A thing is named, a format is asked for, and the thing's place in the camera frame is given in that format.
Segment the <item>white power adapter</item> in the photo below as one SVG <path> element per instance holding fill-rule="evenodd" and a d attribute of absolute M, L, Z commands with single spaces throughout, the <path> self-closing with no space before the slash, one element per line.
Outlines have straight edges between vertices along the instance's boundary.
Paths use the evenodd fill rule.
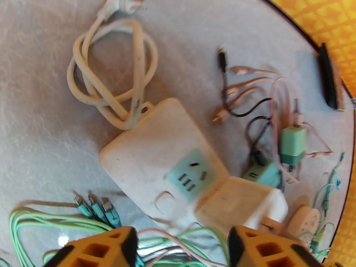
<path fill-rule="evenodd" d="M 162 101 L 101 152 L 106 172 L 151 219 L 171 234 L 194 224 L 257 229 L 262 217 L 287 214 L 280 190 L 230 177 L 182 104 Z"/>

